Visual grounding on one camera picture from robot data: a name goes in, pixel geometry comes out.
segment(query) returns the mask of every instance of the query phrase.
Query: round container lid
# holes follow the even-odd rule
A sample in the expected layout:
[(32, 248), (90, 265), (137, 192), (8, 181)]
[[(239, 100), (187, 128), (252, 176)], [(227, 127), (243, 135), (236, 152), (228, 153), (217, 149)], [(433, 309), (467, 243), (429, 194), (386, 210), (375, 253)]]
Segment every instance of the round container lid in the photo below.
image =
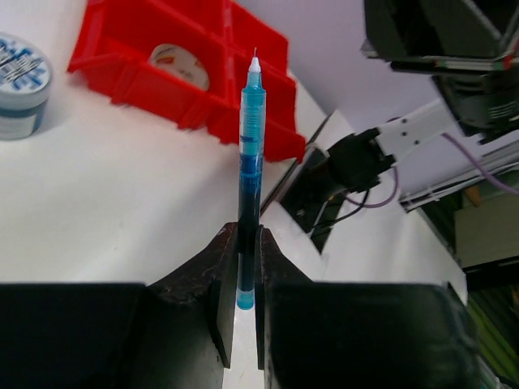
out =
[(43, 53), (0, 32), (0, 109), (30, 109), (49, 97), (52, 69)]

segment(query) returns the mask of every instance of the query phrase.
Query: black cable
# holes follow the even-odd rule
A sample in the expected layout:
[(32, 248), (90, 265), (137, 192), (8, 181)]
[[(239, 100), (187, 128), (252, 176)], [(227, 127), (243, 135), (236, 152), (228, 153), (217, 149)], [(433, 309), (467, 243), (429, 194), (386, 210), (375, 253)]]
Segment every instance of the black cable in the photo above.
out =
[[(356, 207), (352, 212), (348, 213), (347, 215), (341, 216), (335, 220), (321, 221), (320, 223), (317, 223), (315, 225), (315, 227), (324, 226), (322, 229), (326, 230), (326, 229), (329, 229), (329, 227), (332, 227), (333, 225), (339, 223), (340, 221), (346, 220), (353, 215), (357, 215), (364, 208), (364, 206), (366, 205), (367, 199), (369, 197), (370, 197), (370, 190), (368, 189), (368, 190), (366, 190), (360, 205), (358, 207)], [(315, 235), (315, 233), (320, 233), (320, 232), (321, 232), (321, 230), (314, 231), (314, 233), (312, 234), (312, 237), (319, 236), (320, 234)]]
[(315, 233), (312, 234), (311, 239), (316, 239), (317, 237), (320, 237), (322, 235), (326, 235), (327, 233), (331, 233), (332, 229), (330, 229), (329, 227), (324, 227), (320, 231), (323, 231), (323, 232), (322, 233), (317, 233), (317, 234), (315, 234)]
[[(326, 123), (328, 122), (328, 120), (330, 119), (330, 117), (332, 116), (332, 114), (330, 113), (324, 120), (323, 122), (319, 125), (319, 127), (317, 127), (317, 130), (315, 130), (314, 134), (311, 136), (310, 140), (308, 140), (308, 143), (307, 143), (307, 147), (308, 145), (314, 143), (316, 140), (317, 140), (317, 137), (320, 135), (320, 133), (323, 131), (324, 129), (324, 126), (326, 126)], [(295, 169), (298, 167), (299, 165), (299, 162), (296, 160), (291, 166), (290, 168), (287, 170), (287, 172), (283, 175), (283, 178), (277, 183), (277, 185), (272, 188), (272, 190), (270, 191), (270, 193), (267, 195), (267, 197), (265, 197), (265, 200), (261, 203), (261, 205), (259, 206), (259, 215), (262, 216), (264, 214), (264, 212), (267, 210), (267, 207), (271, 204), (272, 201), (274, 201), (274, 199), (279, 195), (279, 193), (281, 192), (281, 189), (283, 188), (283, 185), (286, 184), (286, 182), (289, 180), (290, 176), (292, 175), (292, 173), (295, 171)]]

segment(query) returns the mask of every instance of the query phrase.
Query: white wall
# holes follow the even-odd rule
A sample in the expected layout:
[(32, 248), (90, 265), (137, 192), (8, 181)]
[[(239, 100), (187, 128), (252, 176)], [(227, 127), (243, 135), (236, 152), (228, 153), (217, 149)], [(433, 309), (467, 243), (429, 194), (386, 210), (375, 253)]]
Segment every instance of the white wall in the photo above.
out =
[[(327, 113), (339, 108), (356, 132), (406, 115), (437, 97), (425, 75), (392, 73), (385, 63), (362, 56), (362, 0), (239, 1), (290, 39), (294, 74)], [(511, 139), (519, 139), (519, 131), (485, 147), (478, 146), (477, 139), (463, 143), (482, 155)], [(402, 163), (402, 191), (422, 189), (467, 166), (451, 145), (437, 139)]]

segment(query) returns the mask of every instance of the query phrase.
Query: white pen tip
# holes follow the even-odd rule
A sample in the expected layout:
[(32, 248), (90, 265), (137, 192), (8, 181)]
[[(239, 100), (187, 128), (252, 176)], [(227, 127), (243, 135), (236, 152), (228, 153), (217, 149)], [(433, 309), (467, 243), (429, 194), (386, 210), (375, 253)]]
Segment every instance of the white pen tip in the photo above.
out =
[(249, 66), (249, 71), (252, 73), (261, 73), (260, 61), (256, 56), (252, 57), (251, 65)]

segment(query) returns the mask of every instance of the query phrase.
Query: cable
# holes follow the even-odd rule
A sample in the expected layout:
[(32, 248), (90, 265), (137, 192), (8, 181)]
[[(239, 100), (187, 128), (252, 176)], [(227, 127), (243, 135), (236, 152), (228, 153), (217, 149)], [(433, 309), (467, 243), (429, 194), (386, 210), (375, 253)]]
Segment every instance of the cable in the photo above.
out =
[(501, 189), (511, 195), (519, 196), (519, 190), (511, 188), (510, 186), (506, 186), (503, 182), (492, 176), (490, 173), (488, 173), (485, 168), (476, 160), (470, 152), (457, 140), (455, 140), (450, 134), (443, 133), (442, 136), (446, 138), (453, 146), (455, 146), (461, 154), (463, 154), (467, 160), (470, 161), (474, 167), (481, 172), (481, 174), (496, 188)]
[(366, 201), (369, 196), (370, 196), (370, 190), (368, 189), (368, 190), (366, 190), (364, 197), (362, 198), (362, 202), (352, 212), (348, 213), (347, 215), (341, 216), (335, 220), (321, 221), (320, 223), (317, 223), (315, 225), (315, 227), (324, 226), (324, 229), (327, 229), (327, 228), (332, 227), (333, 225), (339, 223), (340, 221), (346, 220), (353, 215), (357, 215), (364, 208), (364, 205), (366, 204)]
[[(397, 192), (398, 192), (398, 170), (397, 170), (397, 167), (394, 166), (392, 168), (392, 171), (394, 172), (394, 180), (395, 180), (395, 185), (392, 189), (392, 193), (389, 195), (389, 197), (387, 199), (385, 199), (382, 203), (377, 203), (377, 204), (363, 204), (362, 207), (364, 208), (368, 208), (368, 209), (375, 209), (375, 208), (381, 208), (385, 205), (388, 205), (389, 203), (391, 203), (395, 197), (397, 197)], [(361, 203), (349, 198), (344, 192), (342, 192), (342, 195), (344, 196), (344, 198), (349, 202), (349, 203), (352, 203), (353, 205), (361, 205)]]
[(321, 206), (321, 209), (319, 210), (319, 214), (317, 214), (317, 217), (315, 218), (314, 225), (311, 226), (311, 231), (307, 234), (309, 237), (311, 237), (315, 231), (315, 227), (319, 224), (319, 220), (321, 219), (321, 216), (323, 215), (324, 210), (328, 206), (328, 200), (323, 203)]

